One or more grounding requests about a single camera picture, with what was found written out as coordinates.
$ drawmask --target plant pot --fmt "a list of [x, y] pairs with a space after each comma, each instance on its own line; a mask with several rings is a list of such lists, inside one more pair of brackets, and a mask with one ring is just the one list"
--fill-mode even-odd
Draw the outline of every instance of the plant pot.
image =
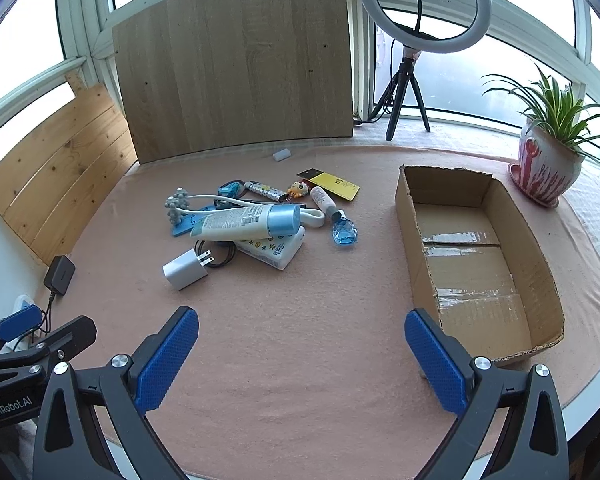
[[518, 168], [510, 168], [515, 184], [529, 198], [546, 207], [556, 207], [558, 197], [580, 175], [584, 155], [567, 148], [542, 128], [522, 127]]

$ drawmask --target cardboard box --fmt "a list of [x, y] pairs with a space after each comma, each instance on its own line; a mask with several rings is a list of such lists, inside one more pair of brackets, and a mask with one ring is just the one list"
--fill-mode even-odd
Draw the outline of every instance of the cardboard box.
[[464, 168], [403, 166], [395, 206], [414, 305], [469, 354], [500, 365], [562, 340], [551, 270], [499, 180]]

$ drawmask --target blue perfume bottle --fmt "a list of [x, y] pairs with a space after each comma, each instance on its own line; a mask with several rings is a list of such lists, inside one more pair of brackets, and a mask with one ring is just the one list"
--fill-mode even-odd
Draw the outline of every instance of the blue perfume bottle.
[[358, 229], [342, 209], [331, 217], [331, 235], [338, 245], [351, 245], [358, 241]]

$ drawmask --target white ring light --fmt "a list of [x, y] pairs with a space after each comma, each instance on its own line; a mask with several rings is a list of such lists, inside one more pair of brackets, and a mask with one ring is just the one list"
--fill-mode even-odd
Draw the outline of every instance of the white ring light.
[[395, 38], [400, 43], [415, 48], [424, 50], [425, 52], [436, 52], [438, 54], [448, 54], [450, 52], [458, 52], [469, 48], [478, 43], [487, 33], [491, 23], [491, 0], [475, 0], [475, 18], [471, 26], [462, 34], [454, 38], [446, 40], [426, 40], [418, 38], [406, 33], [401, 28], [397, 27], [394, 22], [384, 13], [378, 0], [362, 0], [366, 12], [374, 19], [382, 30], [389, 36]]

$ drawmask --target metal screw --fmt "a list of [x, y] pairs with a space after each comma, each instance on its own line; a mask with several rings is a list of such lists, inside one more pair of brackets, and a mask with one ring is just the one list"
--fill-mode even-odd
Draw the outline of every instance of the metal screw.
[[114, 356], [111, 360], [111, 366], [113, 366], [114, 368], [122, 368], [123, 366], [126, 366], [128, 362], [129, 356], [124, 354], [118, 354]]
[[477, 357], [474, 359], [474, 364], [476, 368], [480, 370], [488, 370], [491, 368], [491, 361], [489, 361], [486, 357]]
[[65, 362], [62, 362], [62, 363], [58, 363], [54, 367], [54, 372], [56, 374], [60, 375], [60, 374], [64, 374], [68, 369], [69, 369], [69, 365]]
[[544, 365], [536, 365], [536, 374], [541, 377], [547, 377], [549, 375], [549, 368]]

